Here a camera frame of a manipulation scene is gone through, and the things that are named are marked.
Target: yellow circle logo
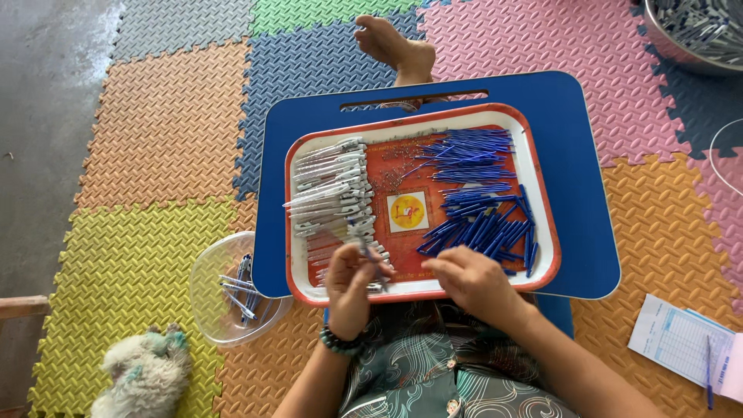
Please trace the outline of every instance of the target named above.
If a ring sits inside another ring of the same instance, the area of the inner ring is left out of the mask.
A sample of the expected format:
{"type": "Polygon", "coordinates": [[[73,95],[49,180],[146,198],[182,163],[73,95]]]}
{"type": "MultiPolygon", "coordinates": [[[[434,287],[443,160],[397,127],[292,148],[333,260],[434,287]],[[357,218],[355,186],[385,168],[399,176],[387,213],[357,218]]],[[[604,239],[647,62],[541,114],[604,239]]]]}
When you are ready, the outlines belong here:
{"type": "Polygon", "coordinates": [[[410,229],[418,226],[426,211],[423,203],[414,196],[402,195],[392,203],[392,221],[401,228],[410,229]]]}

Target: notepad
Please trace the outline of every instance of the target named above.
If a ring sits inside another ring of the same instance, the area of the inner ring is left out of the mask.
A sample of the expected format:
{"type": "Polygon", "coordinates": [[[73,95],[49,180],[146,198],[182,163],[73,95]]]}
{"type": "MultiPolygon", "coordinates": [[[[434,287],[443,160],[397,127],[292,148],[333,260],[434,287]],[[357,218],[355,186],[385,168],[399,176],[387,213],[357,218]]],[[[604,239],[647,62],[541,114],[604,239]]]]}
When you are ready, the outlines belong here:
{"type": "Polygon", "coordinates": [[[702,387],[710,337],[713,392],[743,402],[743,334],[648,294],[628,347],[702,387]]]}

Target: paper form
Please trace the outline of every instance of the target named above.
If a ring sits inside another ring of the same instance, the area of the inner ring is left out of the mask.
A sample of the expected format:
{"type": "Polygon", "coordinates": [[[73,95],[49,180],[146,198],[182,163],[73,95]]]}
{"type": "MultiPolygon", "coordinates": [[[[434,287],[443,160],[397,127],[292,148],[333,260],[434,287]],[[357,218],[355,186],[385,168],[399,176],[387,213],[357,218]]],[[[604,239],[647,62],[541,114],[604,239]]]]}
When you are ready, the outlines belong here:
{"type": "Polygon", "coordinates": [[[702,387],[707,386],[707,336],[712,347],[710,380],[720,393],[736,334],[697,312],[646,295],[628,347],[702,387]]]}

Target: patterned shirt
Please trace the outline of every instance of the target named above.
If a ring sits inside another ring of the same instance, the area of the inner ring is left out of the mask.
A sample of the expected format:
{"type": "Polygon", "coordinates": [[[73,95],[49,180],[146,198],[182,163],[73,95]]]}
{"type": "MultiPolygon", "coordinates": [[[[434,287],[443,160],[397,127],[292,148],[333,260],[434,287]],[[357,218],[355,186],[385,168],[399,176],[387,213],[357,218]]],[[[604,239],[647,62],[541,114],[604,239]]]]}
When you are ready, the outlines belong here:
{"type": "Polygon", "coordinates": [[[451,300],[373,306],[341,418],[572,418],[536,361],[451,300]]]}

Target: blue lap desk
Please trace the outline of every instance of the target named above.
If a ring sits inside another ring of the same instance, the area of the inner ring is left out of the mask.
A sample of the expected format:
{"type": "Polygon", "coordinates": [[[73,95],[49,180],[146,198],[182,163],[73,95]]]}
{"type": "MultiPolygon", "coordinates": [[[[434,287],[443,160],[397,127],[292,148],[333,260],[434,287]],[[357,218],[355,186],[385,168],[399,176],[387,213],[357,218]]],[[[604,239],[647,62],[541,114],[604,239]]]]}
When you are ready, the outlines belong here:
{"type": "Polygon", "coordinates": [[[557,276],[538,293],[598,299],[616,289],[621,271],[583,90],[574,77],[561,71],[322,94],[275,103],[265,120],[253,262],[256,288],[269,298],[291,294],[285,274],[288,255],[282,205],[285,158],[294,141],[312,132],[411,115],[401,108],[341,111],[348,104],[472,91],[486,91],[488,96],[428,103],[416,114],[504,103],[527,118],[562,249],[557,276]]]}

